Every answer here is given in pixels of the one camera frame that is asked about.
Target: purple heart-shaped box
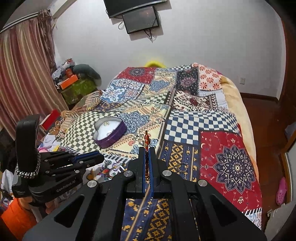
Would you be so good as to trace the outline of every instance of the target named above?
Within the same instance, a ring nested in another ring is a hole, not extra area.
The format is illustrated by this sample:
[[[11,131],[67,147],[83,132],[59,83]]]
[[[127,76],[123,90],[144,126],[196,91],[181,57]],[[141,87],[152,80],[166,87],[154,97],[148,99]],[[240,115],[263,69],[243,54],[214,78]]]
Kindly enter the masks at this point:
[[[94,128],[93,139],[102,149],[113,145],[126,131],[123,120],[116,117],[104,117],[94,124]]]

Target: bed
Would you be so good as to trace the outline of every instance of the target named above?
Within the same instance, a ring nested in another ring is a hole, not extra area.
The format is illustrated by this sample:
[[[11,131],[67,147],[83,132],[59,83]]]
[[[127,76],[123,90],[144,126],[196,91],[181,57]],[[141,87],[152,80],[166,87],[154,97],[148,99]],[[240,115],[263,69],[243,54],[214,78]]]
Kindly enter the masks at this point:
[[[262,196],[258,183],[252,127],[232,81],[201,64],[175,68],[133,68],[119,73],[100,95],[91,94],[86,112],[73,119],[60,148],[76,153],[94,150],[103,164],[86,171],[99,181],[111,179],[137,158],[145,130],[157,157],[184,179],[206,179],[261,228]],[[127,131],[106,149],[93,140],[94,123],[122,119]],[[142,199],[128,199],[121,240],[170,240],[166,199],[152,199],[146,184]]]

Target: orange fabric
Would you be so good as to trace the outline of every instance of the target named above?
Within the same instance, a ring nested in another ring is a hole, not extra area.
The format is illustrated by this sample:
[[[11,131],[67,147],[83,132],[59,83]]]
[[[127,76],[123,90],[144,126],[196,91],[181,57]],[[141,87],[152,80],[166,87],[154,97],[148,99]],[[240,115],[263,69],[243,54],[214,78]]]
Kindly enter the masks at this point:
[[[224,76],[221,76],[221,85],[228,104],[229,111],[234,113],[237,122],[241,127],[242,139],[246,150],[251,158],[256,178],[259,181],[259,172],[256,162],[256,147],[254,142],[253,129],[247,109],[242,102],[242,97],[235,84]]]
[[[21,241],[24,234],[37,223],[33,213],[23,209],[17,198],[9,205],[1,218],[19,241]]]

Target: monitor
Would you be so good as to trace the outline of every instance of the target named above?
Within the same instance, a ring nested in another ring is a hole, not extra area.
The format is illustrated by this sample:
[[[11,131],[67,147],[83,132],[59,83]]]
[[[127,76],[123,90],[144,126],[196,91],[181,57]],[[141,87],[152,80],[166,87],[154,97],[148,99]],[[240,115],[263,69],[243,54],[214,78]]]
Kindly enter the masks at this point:
[[[157,13],[154,6],[139,8],[122,15],[128,34],[159,27]]]
[[[166,2],[167,0],[104,0],[110,18],[136,8]]]

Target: wall outlet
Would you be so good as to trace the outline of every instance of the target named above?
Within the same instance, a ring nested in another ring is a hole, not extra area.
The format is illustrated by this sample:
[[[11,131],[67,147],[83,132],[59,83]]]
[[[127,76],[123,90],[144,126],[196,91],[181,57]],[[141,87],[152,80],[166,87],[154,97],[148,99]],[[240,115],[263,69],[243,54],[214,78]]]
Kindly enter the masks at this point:
[[[244,83],[246,82],[246,78],[239,78],[239,83],[244,85]]]

